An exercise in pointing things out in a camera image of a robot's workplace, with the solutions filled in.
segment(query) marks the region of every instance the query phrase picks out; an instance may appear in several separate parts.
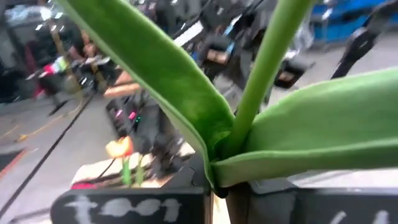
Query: gray floor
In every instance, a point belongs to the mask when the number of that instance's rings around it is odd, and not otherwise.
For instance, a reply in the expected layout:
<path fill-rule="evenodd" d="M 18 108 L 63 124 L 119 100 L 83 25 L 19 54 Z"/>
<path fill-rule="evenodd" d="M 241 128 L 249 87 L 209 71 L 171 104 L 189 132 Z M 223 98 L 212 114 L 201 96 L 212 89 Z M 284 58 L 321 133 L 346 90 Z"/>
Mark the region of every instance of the gray floor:
<path fill-rule="evenodd" d="M 296 87 L 301 88 L 326 80 L 333 72 L 342 53 L 343 49 L 335 49 L 326 54 L 320 52 L 305 54 L 308 60 L 314 60 L 317 64 L 298 81 Z M 350 74 L 398 66 L 397 55 L 398 37 L 396 35 L 385 36 L 371 53 L 355 65 Z M 271 103 L 277 102 L 288 93 L 289 91 L 278 88 L 273 89 Z M 69 103 L 64 111 L 73 109 L 76 104 L 77 102 Z M 113 140 L 115 135 L 105 117 L 105 104 L 104 100 L 95 98 L 88 105 L 37 175 L 0 220 L 0 223 L 7 223 L 15 216 L 49 207 L 58 195 L 68 189 L 70 181 L 80 166 L 106 159 L 104 146 Z M 6 138 L 0 139 L 0 152 L 13 151 L 23 147 L 29 151 L 6 176 L 0 179 L 0 189 L 2 189 L 0 207 L 27 177 L 72 118 L 62 118 L 53 126 L 26 141 L 18 144 L 12 143 L 18 134 L 29 133 L 48 122 L 49 110 L 49 106 L 39 105 L 17 115 L 0 116 L 0 135 L 12 129 L 16 123 L 23 124 Z"/>

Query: green plant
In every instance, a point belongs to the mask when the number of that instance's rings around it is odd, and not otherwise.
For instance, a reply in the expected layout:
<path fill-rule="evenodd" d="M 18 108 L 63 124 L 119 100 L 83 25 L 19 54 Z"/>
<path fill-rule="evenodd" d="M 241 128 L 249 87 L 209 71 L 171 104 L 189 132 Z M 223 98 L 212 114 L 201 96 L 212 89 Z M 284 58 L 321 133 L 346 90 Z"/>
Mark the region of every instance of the green plant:
<path fill-rule="evenodd" d="M 126 186 L 131 186 L 130 157 L 122 157 L 122 181 Z"/>
<path fill-rule="evenodd" d="M 122 0 L 58 0 L 204 158 L 212 186 L 398 164 L 398 69 L 312 85 L 256 115 L 314 0 L 280 0 L 234 117 L 190 56 Z"/>

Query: green leaf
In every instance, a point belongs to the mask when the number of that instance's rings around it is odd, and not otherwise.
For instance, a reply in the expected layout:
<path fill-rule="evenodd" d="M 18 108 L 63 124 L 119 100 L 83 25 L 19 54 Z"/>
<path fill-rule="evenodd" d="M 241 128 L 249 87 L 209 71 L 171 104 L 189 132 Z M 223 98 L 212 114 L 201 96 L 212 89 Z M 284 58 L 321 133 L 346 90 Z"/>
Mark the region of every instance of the green leaf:
<path fill-rule="evenodd" d="M 222 187 L 309 169 L 398 165 L 398 68 L 298 90 L 254 120 L 244 153 L 212 164 Z"/>
<path fill-rule="evenodd" d="M 121 0 L 58 0 L 97 45 L 150 92 L 185 140 L 216 160 L 233 115 L 226 100 L 183 49 Z M 212 181 L 210 170 L 207 177 Z"/>

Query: black machine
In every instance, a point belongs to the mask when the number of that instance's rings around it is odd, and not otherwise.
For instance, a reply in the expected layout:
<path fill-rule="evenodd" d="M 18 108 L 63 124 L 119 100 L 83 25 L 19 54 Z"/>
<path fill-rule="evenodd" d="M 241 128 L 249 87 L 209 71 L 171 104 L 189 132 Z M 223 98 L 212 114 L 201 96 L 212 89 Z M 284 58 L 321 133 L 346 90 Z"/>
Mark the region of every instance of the black machine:
<path fill-rule="evenodd" d="M 360 28 L 353 35 L 352 43 L 349 44 L 338 69 L 331 78 L 343 77 L 348 73 L 353 64 L 373 47 L 376 37 L 381 32 L 380 28 L 383 28 L 391 14 L 397 11 L 398 0 L 389 1 L 375 8 L 367 27 Z M 192 26 L 196 22 L 205 24 L 202 19 L 197 19 Z M 237 43 L 236 39 L 228 40 L 222 35 L 217 37 L 219 38 L 213 40 L 209 37 L 208 49 L 222 46 L 216 50 L 226 52 L 225 47 L 229 46 L 231 41 Z M 252 41 L 246 45 L 243 38 L 240 40 L 243 42 L 240 44 L 242 49 L 252 45 Z M 181 46 L 187 47 L 190 44 L 188 40 Z M 238 56 L 245 54 L 244 52 L 245 50 L 240 51 Z M 245 55 L 240 57 L 235 64 L 242 67 L 244 63 L 241 60 L 245 61 L 245 58 Z M 227 63 L 224 67 L 228 69 L 231 65 L 233 64 Z M 295 66 L 287 64 L 282 68 L 288 67 Z M 210 69 L 217 75 L 218 69 L 223 70 L 222 68 Z M 217 196 L 226 198 L 232 224 L 397 222 L 395 217 L 397 213 L 395 205 L 398 203 L 397 189 L 300 189 L 290 186 L 269 192 L 264 183 L 258 180 L 228 189 L 217 187 L 213 189 Z M 109 222 L 202 224 L 212 223 L 212 206 L 212 192 L 203 173 L 203 161 L 200 155 L 195 154 L 189 163 L 161 189 L 71 190 L 55 201 L 51 217 L 54 224 Z"/>
<path fill-rule="evenodd" d="M 207 1 L 172 37 L 195 56 L 211 81 L 222 74 L 244 89 L 276 2 L 258 0 L 248 5 L 244 1 Z M 297 53 L 286 53 L 276 86 L 291 88 L 313 65 L 299 59 Z"/>
<path fill-rule="evenodd" d="M 115 64 L 109 57 L 97 55 L 95 57 L 86 58 L 85 61 L 73 61 L 70 65 L 80 88 L 92 88 L 94 80 L 97 79 L 98 73 L 104 78 L 104 81 L 111 84 L 118 77 L 118 71 L 115 70 Z"/>
<path fill-rule="evenodd" d="M 155 157 L 152 168 L 156 177 L 176 172 L 183 166 L 186 158 L 176 156 L 182 137 L 145 90 L 111 100 L 106 111 L 119 137 L 130 136 L 136 152 Z"/>

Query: black cable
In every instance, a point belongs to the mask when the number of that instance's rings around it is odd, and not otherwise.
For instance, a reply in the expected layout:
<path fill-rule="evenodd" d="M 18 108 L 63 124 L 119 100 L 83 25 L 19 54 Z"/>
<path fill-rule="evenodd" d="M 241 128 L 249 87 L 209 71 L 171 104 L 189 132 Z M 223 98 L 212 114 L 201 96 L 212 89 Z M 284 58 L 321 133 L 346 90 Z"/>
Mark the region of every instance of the black cable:
<path fill-rule="evenodd" d="M 104 174 L 106 173 L 106 171 L 108 171 L 108 169 L 111 168 L 111 166 L 112 166 L 112 164 L 115 162 L 115 160 L 116 160 L 116 159 L 112 159 L 111 163 L 107 166 L 107 168 L 105 168 L 105 170 L 102 171 L 102 173 L 101 173 L 99 176 L 97 176 L 97 178 L 96 178 L 95 180 L 92 180 L 92 182 L 94 182 L 94 181 L 100 179 L 102 176 L 104 176 Z"/>

